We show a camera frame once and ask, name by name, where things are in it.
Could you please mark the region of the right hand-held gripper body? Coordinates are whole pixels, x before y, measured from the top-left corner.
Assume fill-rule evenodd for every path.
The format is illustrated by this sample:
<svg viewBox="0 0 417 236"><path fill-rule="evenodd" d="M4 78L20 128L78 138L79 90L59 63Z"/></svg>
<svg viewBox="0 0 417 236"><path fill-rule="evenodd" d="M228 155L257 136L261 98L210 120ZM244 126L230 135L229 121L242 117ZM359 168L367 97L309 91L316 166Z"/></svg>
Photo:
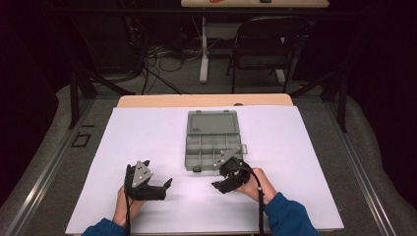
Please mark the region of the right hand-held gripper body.
<svg viewBox="0 0 417 236"><path fill-rule="evenodd" d="M228 182L229 190L235 190L246 184L251 176L251 167L243 159L237 157L239 151L238 147L225 150L220 154L220 160L213 164L218 168L219 174L224 177L223 180Z"/></svg>

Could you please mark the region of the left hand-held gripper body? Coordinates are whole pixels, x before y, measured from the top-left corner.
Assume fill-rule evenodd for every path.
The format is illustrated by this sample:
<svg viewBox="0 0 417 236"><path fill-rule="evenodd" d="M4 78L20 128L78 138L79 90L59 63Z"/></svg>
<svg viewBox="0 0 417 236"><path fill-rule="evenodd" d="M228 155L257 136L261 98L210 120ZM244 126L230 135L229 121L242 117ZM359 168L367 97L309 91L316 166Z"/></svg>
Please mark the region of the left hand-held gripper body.
<svg viewBox="0 0 417 236"><path fill-rule="evenodd" d="M166 191L162 187L151 186L149 180L153 172L138 161L134 166L128 164L124 181L125 194L134 201L162 201Z"/></svg>

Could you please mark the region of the grey plastic compartment box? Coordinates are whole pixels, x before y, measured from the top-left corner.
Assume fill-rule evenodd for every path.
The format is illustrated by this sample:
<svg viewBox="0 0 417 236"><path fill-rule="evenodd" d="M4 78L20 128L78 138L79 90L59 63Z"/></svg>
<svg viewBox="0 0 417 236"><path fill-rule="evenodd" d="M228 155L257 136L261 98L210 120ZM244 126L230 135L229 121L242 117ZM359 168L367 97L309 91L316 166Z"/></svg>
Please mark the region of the grey plastic compartment box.
<svg viewBox="0 0 417 236"><path fill-rule="evenodd" d="M235 150L234 156L242 159L247 147L242 144L238 115L235 110L202 111L188 113L185 145L187 171L202 172L218 169L223 154Z"/></svg>

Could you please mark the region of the person's right hand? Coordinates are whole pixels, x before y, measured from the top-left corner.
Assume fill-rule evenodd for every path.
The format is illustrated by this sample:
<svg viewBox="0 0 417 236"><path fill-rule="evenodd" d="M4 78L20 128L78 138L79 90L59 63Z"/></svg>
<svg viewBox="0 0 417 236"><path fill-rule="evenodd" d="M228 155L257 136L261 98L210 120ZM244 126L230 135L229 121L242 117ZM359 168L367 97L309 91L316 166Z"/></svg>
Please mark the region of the person's right hand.
<svg viewBox="0 0 417 236"><path fill-rule="evenodd" d="M249 181L236 189L237 192L242 193L258 202L259 188L263 190L263 203L267 205L276 195L277 190L269 181L265 171L262 168L254 168L254 174L250 177Z"/></svg>

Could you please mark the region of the person's left hand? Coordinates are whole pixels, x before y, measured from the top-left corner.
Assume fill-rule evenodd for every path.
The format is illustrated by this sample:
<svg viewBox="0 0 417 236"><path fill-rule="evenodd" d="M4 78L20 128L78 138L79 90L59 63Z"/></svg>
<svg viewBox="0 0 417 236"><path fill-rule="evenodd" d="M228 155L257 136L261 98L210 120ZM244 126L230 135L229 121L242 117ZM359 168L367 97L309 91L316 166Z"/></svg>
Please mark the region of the person's left hand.
<svg viewBox="0 0 417 236"><path fill-rule="evenodd" d="M127 218L135 218L144 203L144 201L133 201L126 198L125 188L121 187L118 191L116 207L112 221L119 226L125 227L127 225Z"/></svg>

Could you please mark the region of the white paper sheet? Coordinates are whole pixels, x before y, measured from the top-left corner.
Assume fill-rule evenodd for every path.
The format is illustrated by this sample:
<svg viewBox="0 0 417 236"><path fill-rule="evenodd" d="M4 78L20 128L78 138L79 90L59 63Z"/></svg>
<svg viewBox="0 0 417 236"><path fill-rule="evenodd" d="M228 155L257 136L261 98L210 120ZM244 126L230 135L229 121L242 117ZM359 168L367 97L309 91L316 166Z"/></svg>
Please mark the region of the white paper sheet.
<svg viewBox="0 0 417 236"><path fill-rule="evenodd" d="M319 230L343 226L300 112L295 106L236 107L244 159L261 167L287 199L301 203ZM128 165L146 160L156 186L172 183L163 201L150 201L132 221L139 235L252 233L258 229L258 205L212 186L215 171L186 169L189 108L116 108L89 169L67 233L85 229L113 214L116 192Z"/></svg>

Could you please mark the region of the black metal stand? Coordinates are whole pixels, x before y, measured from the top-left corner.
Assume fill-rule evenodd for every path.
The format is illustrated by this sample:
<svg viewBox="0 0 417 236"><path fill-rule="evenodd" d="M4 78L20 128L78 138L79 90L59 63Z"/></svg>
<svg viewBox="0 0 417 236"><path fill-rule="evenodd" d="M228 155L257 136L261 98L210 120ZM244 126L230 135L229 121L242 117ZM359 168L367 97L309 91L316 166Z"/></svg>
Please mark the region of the black metal stand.
<svg viewBox="0 0 417 236"><path fill-rule="evenodd" d="M86 96L87 99L94 99L97 96L97 90L93 83L98 82L108 89L115 91L120 95L133 95L131 91L120 88L114 83L106 80L98 73L86 67L78 53L78 49L71 41L67 42L67 53L71 61L73 76L70 79L70 98L71 98L71 123L69 128L73 129L81 120L79 91Z"/></svg>
<svg viewBox="0 0 417 236"><path fill-rule="evenodd" d="M331 72L316 81L306 84L290 93L291 98L298 97L307 91L324 85L325 88L321 94L321 99L324 102L331 102L335 96L338 95L337 99L337 114L336 121L342 132L346 133L346 102L347 102L347 74L343 72Z"/></svg>

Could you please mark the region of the black folding chair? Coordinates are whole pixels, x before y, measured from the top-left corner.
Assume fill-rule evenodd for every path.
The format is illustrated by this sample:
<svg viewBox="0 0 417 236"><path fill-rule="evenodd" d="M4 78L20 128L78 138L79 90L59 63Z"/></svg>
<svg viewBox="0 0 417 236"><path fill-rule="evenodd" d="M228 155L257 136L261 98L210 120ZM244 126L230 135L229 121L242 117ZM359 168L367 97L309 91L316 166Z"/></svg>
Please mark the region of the black folding chair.
<svg viewBox="0 0 417 236"><path fill-rule="evenodd" d="M232 73L235 92L237 70L284 70L282 91L286 92L294 55L309 23L295 16L263 16L244 22L237 30L226 75Z"/></svg>

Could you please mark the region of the white-legged desk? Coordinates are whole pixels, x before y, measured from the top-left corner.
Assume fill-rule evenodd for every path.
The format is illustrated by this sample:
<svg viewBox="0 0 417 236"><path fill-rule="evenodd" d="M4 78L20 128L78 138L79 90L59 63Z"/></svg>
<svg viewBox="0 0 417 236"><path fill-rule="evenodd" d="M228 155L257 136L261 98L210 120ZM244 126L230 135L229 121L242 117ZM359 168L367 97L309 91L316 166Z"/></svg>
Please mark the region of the white-legged desk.
<svg viewBox="0 0 417 236"><path fill-rule="evenodd" d="M271 0L270 3L262 3L260 0L225 0L218 3L210 3L209 0L181 0L183 8L231 8L231 9L261 9L261 8L295 8L295 9L324 9L329 5L328 0ZM207 17L203 17L201 43L202 43L202 63L200 71L200 83L208 81L209 55L208 55L208 35Z"/></svg>

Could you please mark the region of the aluminium floor rail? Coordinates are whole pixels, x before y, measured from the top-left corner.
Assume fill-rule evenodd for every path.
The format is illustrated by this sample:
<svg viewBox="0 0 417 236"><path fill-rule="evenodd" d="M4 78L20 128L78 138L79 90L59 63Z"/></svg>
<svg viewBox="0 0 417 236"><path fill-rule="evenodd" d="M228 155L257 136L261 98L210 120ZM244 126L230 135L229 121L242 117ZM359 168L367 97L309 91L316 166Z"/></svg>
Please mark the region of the aluminium floor rail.
<svg viewBox="0 0 417 236"><path fill-rule="evenodd" d="M87 99L69 129L68 107L57 116L17 188L0 208L0 236L67 236L100 137Z"/></svg>
<svg viewBox="0 0 417 236"><path fill-rule="evenodd" d="M382 236L397 236L392 227L387 213L382 205L382 202L377 195L360 159L347 133L344 133L340 128L337 117L336 108L332 103L325 103L324 107L330 117L334 129L343 142L343 146L347 152L347 159L349 166L353 171L355 179L361 189L362 195L366 201L368 209L370 210L374 221L376 222Z"/></svg>

